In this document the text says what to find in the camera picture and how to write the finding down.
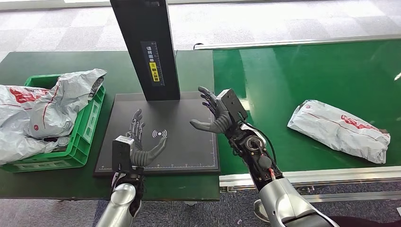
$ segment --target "green plastic crate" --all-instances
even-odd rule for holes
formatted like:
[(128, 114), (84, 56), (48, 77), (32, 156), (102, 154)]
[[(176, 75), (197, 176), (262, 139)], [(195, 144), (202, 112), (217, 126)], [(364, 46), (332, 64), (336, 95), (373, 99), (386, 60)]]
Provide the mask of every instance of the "green plastic crate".
[[(60, 74), (31, 76), (26, 80), (25, 86), (50, 89), (54, 87), (59, 76)], [(65, 151), (34, 155), (7, 163), (0, 168), (8, 172), (19, 173), (84, 166), (87, 163), (104, 96), (105, 88), (101, 86), (92, 101), (78, 113)]]

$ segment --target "black mat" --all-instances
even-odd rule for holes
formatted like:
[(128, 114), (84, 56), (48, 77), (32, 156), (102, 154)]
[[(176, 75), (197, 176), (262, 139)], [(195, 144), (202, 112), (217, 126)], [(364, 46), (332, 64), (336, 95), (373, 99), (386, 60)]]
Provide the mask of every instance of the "black mat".
[(130, 128), (134, 113), (142, 109), (146, 126), (142, 134), (144, 150), (156, 146), (167, 136), (167, 146), (151, 165), (150, 174), (175, 174), (220, 171), (216, 136), (194, 129), (189, 121), (210, 122), (213, 115), (202, 105), (199, 92), (182, 92), (181, 100), (147, 102), (143, 94), (117, 94), (94, 176), (109, 176), (112, 171), (112, 141)]

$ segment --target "sticker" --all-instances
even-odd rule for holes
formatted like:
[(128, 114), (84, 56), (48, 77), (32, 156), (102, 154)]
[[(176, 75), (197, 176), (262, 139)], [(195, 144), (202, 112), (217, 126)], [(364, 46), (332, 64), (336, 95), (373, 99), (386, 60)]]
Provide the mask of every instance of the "sticker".
[(157, 43), (153, 41), (140, 42), (142, 46), (143, 56), (145, 58), (146, 67), (149, 71), (149, 77), (153, 86), (164, 86), (162, 68), (157, 51)]
[(150, 66), (150, 71), (152, 72), (152, 78), (154, 82), (159, 82), (160, 78), (159, 78), (159, 73), (157, 72), (157, 66), (156, 63), (154, 62), (149, 62), (149, 66)]

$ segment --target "robot finger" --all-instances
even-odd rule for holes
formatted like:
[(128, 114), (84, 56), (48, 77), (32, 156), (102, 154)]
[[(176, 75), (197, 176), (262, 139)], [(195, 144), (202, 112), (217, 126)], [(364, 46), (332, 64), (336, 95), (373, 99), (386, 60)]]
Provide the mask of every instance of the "robot finger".
[(198, 91), (202, 92), (203, 94), (205, 94), (206, 96), (210, 97), (210, 99), (212, 101), (216, 100), (216, 96), (213, 94), (213, 92), (209, 91), (207, 88), (205, 87), (198, 87)]

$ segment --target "wireless icon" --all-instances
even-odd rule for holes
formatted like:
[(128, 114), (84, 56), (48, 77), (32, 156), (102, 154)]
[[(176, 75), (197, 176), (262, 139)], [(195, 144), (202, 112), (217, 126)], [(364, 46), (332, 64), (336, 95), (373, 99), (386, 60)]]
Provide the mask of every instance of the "wireless icon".
[(158, 136), (166, 137), (166, 136), (167, 136), (167, 130), (163, 130), (163, 131), (156, 131), (156, 130), (153, 130), (152, 137), (153, 137), (153, 138), (156, 138), (156, 137), (158, 137)]

